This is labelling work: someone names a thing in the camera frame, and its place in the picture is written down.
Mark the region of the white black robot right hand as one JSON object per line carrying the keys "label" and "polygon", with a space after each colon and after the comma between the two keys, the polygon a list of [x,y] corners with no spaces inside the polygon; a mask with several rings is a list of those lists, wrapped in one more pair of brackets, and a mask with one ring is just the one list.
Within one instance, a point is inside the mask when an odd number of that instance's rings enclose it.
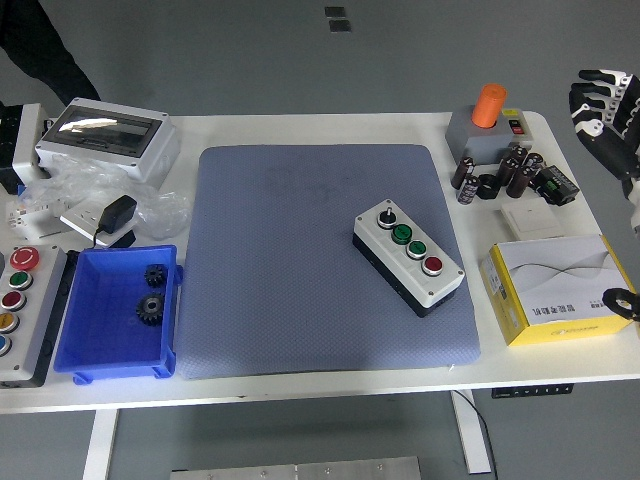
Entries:
{"label": "white black robot right hand", "polygon": [[633,205],[630,224],[639,232],[639,77],[618,70],[584,69],[571,85],[569,109],[575,133],[588,152],[618,181]]}

